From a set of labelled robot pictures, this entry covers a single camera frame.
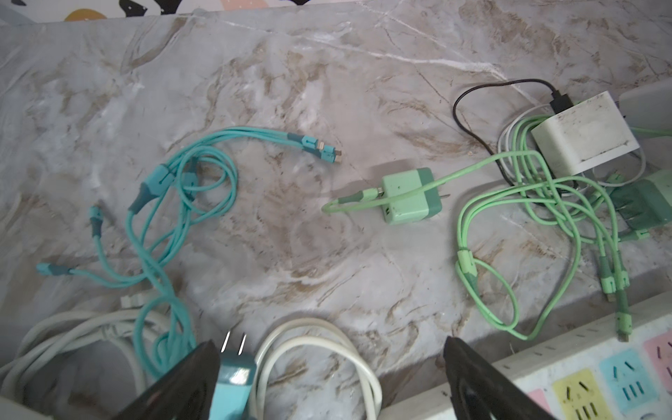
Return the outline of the light green charger plug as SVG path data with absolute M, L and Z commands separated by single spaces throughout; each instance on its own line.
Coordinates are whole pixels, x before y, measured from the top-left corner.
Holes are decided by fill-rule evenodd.
M 381 180 L 381 197 L 397 197 L 432 182 L 433 172 L 428 167 L 390 174 Z M 383 216 L 388 225 L 395 226 L 430 219 L 442 210 L 442 199 L 438 189 L 434 188 L 384 205 Z

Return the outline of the large colourful power strip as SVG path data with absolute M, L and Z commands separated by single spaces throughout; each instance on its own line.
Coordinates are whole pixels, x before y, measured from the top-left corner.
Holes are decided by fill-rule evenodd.
M 557 419 L 669 419 L 670 293 L 635 304 L 631 314 L 627 342 L 605 317 L 494 366 Z

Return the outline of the white square charger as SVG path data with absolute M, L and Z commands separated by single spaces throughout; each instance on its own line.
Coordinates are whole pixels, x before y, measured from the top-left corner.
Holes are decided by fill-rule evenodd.
M 557 178 L 584 173 L 640 148 L 607 91 L 546 119 L 531 136 Z

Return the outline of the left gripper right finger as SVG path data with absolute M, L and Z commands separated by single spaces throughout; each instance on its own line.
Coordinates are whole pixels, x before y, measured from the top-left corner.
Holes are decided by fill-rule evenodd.
M 456 418 L 553 418 L 462 339 L 447 337 L 443 357 Z

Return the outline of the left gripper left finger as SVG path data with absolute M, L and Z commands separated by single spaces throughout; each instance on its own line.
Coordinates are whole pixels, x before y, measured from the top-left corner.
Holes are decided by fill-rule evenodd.
M 116 419 L 208 419 L 220 369 L 213 341 L 199 344 Z

